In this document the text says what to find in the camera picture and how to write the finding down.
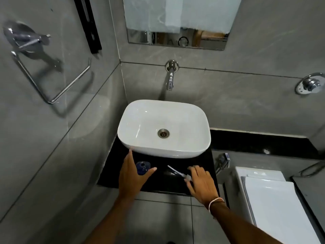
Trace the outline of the white thread wristband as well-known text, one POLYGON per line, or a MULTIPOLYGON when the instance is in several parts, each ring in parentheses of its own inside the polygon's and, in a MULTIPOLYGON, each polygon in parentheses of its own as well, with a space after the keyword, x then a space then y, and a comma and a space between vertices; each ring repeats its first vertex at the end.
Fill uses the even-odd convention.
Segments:
POLYGON ((217 198, 213 199, 211 202, 209 202, 209 205, 208 205, 209 212, 211 212, 211 206, 213 205, 213 203, 225 203, 225 201, 221 197, 217 197, 217 198))

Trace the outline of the white toilet cistern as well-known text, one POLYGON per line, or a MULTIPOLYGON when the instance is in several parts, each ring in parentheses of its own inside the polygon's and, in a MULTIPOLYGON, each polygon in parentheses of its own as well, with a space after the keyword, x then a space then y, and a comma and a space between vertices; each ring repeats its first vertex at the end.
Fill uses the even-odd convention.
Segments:
POLYGON ((252 177, 266 180, 286 181, 282 172, 277 170, 235 167, 235 172, 239 178, 252 177))

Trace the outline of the person's right forearm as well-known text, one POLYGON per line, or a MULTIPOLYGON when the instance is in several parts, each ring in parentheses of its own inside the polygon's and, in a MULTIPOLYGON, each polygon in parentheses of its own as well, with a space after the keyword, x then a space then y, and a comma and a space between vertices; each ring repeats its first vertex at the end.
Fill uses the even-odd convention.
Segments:
POLYGON ((220 224, 230 244, 283 244, 237 216, 222 201, 211 203, 209 211, 220 224))

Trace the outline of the blue soap bottle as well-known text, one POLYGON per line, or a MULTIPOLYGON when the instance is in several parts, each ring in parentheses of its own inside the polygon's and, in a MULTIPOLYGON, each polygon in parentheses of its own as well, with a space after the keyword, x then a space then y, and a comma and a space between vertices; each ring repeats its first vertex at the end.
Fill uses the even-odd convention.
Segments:
POLYGON ((151 164, 148 161, 139 161, 136 163, 138 175, 144 175, 151 169, 151 164))

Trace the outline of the black wall bracket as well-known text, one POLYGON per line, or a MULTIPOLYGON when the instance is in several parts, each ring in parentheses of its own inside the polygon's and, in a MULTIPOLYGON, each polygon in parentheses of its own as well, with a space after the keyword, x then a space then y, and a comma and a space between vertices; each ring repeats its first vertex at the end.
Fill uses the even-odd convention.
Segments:
POLYGON ((92 54, 102 50, 99 34, 96 28, 90 0, 74 0, 75 6, 92 54))

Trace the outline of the person's left forearm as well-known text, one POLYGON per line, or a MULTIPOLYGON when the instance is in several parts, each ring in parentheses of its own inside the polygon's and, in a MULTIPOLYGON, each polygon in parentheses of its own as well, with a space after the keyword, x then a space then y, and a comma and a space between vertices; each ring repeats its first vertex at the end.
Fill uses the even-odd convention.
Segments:
POLYGON ((134 197, 117 197, 112 208, 83 244, 114 244, 134 197))

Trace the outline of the chrome wall valve knob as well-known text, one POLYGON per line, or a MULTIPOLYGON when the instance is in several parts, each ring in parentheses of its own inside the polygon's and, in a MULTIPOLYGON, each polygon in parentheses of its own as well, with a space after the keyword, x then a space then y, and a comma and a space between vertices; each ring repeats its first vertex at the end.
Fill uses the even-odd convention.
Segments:
POLYGON ((299 95, 316 94, 325 89, 325 73, 311 73, 302 78, 295 87, 299 95))

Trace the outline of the person's left hand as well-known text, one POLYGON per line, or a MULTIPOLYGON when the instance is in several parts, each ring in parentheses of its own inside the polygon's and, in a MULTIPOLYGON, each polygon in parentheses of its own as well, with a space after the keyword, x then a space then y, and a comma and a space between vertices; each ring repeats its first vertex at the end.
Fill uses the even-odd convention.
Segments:
POLYGON ((144 184, 144 182, 141 182, 141 175, 137 173, 132 150, 129 150, 119 174, 118 200, 122 202, 133 201, 144 184))

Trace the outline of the white toilet seat lid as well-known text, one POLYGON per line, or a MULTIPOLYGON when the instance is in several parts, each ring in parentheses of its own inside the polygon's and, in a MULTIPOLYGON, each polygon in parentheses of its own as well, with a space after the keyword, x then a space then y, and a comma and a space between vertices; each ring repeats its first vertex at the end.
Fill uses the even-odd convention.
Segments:
POLYGON ((250 221, 283 244, 321 244, 293 182, 241 177, 250 221))

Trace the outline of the white dispenser pump head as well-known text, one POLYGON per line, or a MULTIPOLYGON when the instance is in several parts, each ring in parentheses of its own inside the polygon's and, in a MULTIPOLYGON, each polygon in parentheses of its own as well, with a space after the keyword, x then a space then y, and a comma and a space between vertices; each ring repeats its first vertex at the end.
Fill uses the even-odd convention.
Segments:
POLYGON ((169 169, 171 169, 174 173, 176 173, 177 175, 183 177, 184 179, 186 179, 187 181, 192 181, 192 177, 189 174, 184 174, 182 172, 177 171, 176 169, 172 168, 170 165, 167 165, 167 167, 169 169))

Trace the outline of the white ceramic wash basin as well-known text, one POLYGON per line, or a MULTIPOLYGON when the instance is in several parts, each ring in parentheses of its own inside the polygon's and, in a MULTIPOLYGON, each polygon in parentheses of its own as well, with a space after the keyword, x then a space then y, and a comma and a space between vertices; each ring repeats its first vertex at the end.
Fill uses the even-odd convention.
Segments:
POLYGON ((150 99, 136 100, 126 107, 117 136, 135 152, 175 159, 197 157, 211 144, 208 119, 201 108, 150 99), (162 128, 170 132, 166 139, 157 135, 162 128))

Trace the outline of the chrome angle valve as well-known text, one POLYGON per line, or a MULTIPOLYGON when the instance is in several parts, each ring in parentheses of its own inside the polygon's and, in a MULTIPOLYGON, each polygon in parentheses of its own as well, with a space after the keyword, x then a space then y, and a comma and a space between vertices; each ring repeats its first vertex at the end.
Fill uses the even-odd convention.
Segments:
POLYGON ((219 174, 226 168, 230 167, 230 156, 228 153, 222 153, 216 158, 215 162, 215 174, 219 174))

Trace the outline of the wall mirror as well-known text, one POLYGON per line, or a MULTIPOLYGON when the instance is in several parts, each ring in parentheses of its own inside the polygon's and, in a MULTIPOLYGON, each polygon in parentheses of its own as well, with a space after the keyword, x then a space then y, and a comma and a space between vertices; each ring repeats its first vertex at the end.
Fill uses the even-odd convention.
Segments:
POLYGON ((242 0, 123 0, 130 44, 224 50, 242 0))

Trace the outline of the person's right hand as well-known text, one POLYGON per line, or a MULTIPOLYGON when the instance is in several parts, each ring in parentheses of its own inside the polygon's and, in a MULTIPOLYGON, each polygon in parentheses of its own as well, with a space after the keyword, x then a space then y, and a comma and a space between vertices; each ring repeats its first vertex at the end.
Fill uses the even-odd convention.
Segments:
POLYGON ((192 182, 196 184, 198 196, 193 196, 202 205, 208 208, 209 202, 219 197, 214 180, 208 171, 204 168, 194 165, 188 167, 191 172, 192 182))

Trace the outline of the chrome wall faucet spout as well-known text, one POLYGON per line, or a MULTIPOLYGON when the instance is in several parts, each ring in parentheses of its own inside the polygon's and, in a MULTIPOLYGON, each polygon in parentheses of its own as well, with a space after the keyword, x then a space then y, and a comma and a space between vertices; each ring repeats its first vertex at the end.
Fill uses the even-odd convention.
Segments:
POLYGON ((169 60, 165 64, 167 72, 166 90, 172 91, 174 87, 174 75, 179 70, 179 64, 175 60, 169 60))

